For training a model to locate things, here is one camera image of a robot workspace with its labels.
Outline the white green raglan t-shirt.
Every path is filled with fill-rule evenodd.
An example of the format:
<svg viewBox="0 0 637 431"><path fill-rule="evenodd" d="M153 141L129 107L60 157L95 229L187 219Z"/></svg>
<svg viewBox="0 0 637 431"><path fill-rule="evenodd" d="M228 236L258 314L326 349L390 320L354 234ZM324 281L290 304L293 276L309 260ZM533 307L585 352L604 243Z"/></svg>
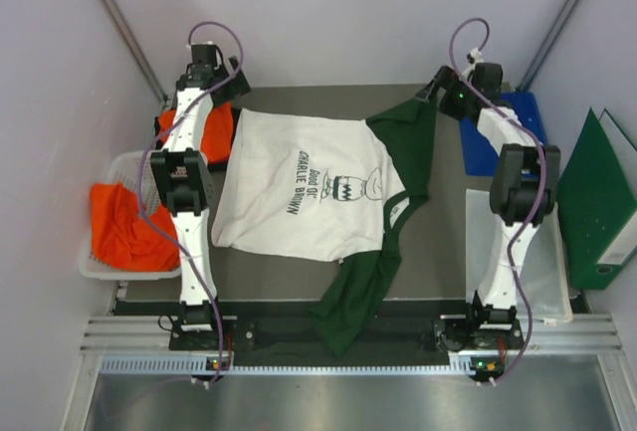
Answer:
<svg viewBox="0 0 637 431"><path fill-rule="evenodd" d="M360 120L240 113L212 244L337 263L311 310L334 355L374 318L401 266L401 231L429 199L436 117L415 99Z"/></svg>

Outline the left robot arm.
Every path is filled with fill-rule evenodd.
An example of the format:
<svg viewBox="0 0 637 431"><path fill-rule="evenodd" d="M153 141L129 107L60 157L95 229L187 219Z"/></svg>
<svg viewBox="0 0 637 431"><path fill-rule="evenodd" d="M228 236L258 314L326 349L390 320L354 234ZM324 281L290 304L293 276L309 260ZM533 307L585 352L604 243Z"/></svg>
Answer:
<svg viewBox="0 0 637 431"><path fill-rule="evenodd" d="M210 260L212 179L201 151L210 112L250 90L238 59L224 61L212 42L191 44L191 61L176 83L175 115L149 165L161 204L172 221L180 258L181 291L173 313L173 350L224 347L225 324Z"/></svg>

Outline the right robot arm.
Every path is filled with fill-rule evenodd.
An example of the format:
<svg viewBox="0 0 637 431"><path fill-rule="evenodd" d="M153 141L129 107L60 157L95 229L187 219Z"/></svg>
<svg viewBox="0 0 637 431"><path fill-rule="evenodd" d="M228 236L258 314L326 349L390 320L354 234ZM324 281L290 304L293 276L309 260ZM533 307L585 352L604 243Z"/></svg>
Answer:
<svg viewBox="0 0 637 431"><path fill-rule="evenodd" d="M465 317L446 321L440 335L478 347L509 341L520 330L517 303L525 298L524 261L554 208L561 159L558 147L542 144L502 101L502 79L503 69L494 63L474 62L466 73L442 66L416 95L448 117L471 122L498 156L489 191L496 219L489 266Z"/></svg>

